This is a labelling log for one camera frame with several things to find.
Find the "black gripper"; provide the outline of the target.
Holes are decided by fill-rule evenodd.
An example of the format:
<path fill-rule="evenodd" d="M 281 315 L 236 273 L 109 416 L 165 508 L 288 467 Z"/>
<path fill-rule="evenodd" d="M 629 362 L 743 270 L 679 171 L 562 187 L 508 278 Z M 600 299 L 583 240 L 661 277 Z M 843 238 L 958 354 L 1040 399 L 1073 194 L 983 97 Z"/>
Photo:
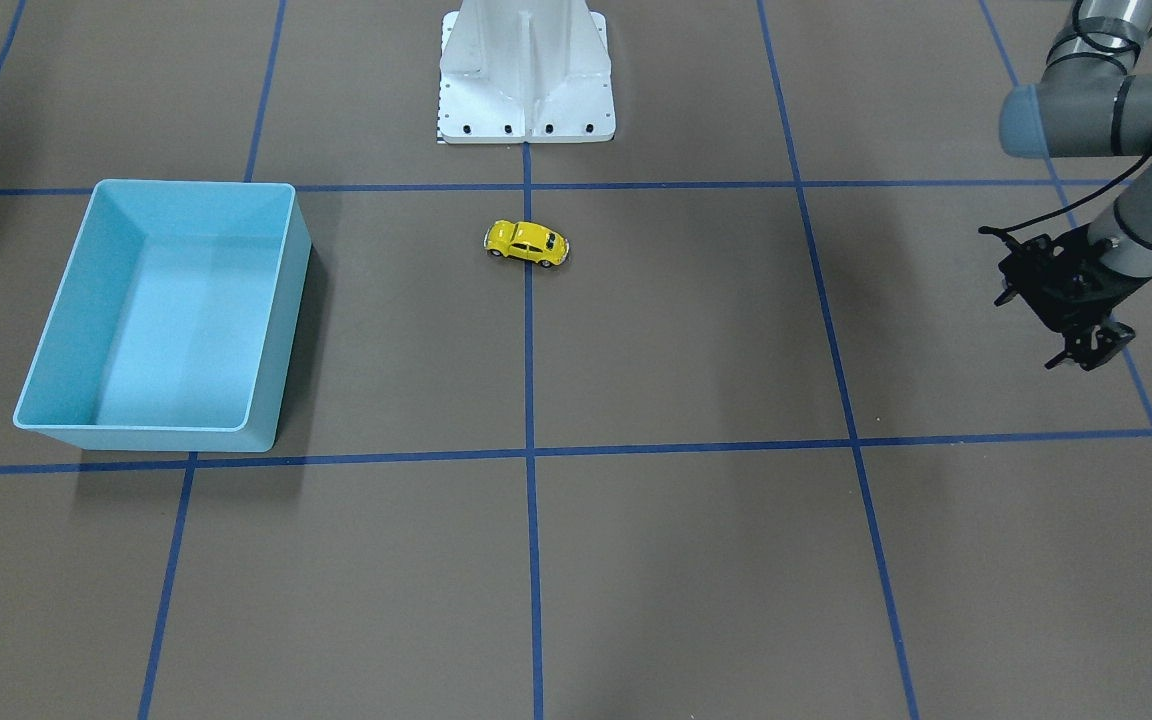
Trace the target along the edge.
<path fill-rule="evenodd" d="M 1137 338 L 1130 325 L 1112 319 L 1115 306 L 1132 295 L 1132 278 L 1108 268 L 1102 255 L 1111 242 L 1089 240 L 1087 225 L 1056 238 L 1038 234 L 1024 242 L 991 225 L 978 233 L 1000 240 L 1007 250 L 998 263 L 1005 279 L 995 305 L 1023 300 L 1044 327 L 1061 334 L 1061 351 L 1044 369 L 1073 365 L 1092 372 Z"/>

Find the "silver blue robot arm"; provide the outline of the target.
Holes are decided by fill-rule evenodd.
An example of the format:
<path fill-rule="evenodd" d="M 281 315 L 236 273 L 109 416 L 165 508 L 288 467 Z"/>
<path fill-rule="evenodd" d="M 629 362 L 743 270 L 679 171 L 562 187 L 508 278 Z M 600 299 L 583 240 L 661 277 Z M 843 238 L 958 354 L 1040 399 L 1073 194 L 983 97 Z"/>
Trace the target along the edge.
<path fill-rule="evenodd" d="M 1134 341 L 1114 311 L 1152 281 L 1152 1 L 1075 1 L 1041 79 L 1006 97 L 998 141 L 1014 158 L 1132 159 L 1092 222 L 1030 240 L 1016 225 L 980 228 L 1007 250 L 996 305 L 1023 300 L 1062 338 L 1047 367 L 1091 372 Z"/>

